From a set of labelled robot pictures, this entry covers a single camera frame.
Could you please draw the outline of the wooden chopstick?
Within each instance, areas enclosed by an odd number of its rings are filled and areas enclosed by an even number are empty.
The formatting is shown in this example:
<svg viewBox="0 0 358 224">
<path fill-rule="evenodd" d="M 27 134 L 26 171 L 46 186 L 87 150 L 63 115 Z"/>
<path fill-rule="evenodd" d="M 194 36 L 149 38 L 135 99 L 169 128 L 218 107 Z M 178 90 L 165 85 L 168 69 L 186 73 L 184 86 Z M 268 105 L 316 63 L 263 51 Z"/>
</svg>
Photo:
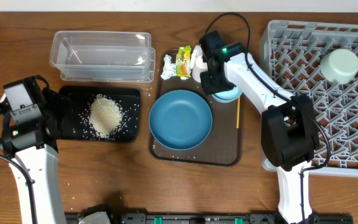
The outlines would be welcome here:
<svg viewBox="0 0 358 224">
<path fill-rule="evenodd" d="M 236 113 L 236 129 L 240 126 L 240 112 L 241 112 L 241 98 L 237 99 L 237 113 Z"/>
</svg>

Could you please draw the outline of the mint green bowl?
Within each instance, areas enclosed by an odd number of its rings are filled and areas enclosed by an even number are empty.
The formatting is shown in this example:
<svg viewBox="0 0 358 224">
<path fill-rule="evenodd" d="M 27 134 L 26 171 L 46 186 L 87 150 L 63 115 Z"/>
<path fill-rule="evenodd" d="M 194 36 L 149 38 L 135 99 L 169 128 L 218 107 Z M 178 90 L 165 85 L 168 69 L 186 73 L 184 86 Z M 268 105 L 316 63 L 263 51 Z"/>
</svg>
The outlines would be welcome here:
<svg viewBox="0 0 358 224">
<path fill-rule="evenodd" d="M 349 83 L 358 72 L 358 57 L 350 50 L 336 49 L 321 59 L 320 70 L 329 82 Z"/>
</svg>

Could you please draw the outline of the light blue bowl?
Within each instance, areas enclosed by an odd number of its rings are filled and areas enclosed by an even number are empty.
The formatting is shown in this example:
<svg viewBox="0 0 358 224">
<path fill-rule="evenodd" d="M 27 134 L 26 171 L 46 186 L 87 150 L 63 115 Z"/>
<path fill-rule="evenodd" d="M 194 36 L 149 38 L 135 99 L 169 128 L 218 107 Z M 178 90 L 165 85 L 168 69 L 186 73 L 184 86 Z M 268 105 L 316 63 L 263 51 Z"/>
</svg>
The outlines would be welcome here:
<svg viewBox="0 0 358 224">
<path fill-rule="evenodd" d="M 238 97 L 242 94 L 243 92 L 238 87 L 234 87 L 228 91 L 221 91 L 219 93 L 212 94 L 212 97 L 220 103 L 230 103 L 238 99 Z"/>
</svg>

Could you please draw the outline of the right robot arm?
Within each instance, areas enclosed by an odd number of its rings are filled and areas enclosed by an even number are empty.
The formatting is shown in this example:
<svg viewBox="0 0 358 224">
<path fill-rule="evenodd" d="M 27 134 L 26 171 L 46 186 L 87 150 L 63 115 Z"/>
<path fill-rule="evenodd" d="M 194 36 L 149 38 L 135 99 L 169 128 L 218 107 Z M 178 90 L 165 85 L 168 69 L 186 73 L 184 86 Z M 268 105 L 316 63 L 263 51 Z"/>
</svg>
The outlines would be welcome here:
<svg viewBox="0 0 358 224">
<path fill-rule="evenodd" d="M 200 75 L 207 95 L 240 89 L 260 113 L 261 146 L 278 174 L 278 211 L 287 223 L 312 223 L 308 171 L 319 144 L 313 104 L 278 86 L 239 42 L 226 44 L 217 31 L 199 40 L 207 70 Z"/>
</svg>

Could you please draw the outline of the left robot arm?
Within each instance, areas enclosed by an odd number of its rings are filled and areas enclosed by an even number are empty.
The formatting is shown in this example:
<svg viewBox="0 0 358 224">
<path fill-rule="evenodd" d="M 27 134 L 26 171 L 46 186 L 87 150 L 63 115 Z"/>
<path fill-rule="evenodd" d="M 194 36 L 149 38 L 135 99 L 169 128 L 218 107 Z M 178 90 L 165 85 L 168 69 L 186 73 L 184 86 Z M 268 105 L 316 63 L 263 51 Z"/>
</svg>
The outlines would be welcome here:
<svg viewBox="0 0 358 224">
<path fill-rule="evenodd" d="M 0 148 L 9 161 L 23 223 L 66 223 L 58 181 L 60 125 L 40 75 L 4 85 Z"/>
</svg>

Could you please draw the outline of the pile of white rice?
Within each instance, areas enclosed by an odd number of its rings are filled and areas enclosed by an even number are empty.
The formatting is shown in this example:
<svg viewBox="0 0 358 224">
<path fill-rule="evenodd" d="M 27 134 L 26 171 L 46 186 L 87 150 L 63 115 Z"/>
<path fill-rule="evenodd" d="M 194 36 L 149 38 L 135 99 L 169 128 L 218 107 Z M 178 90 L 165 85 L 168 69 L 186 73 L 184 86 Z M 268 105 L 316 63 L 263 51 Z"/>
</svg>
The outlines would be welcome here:
<svg viewBox="0 0 358 224">
<path fill-rule="evenodd" d="M 94 141 L 130 142 L 138 128 L 139 104 L 124 105 L 122 99 L 97 94 L 79 112 L 81 137 Z"/>
</svg>

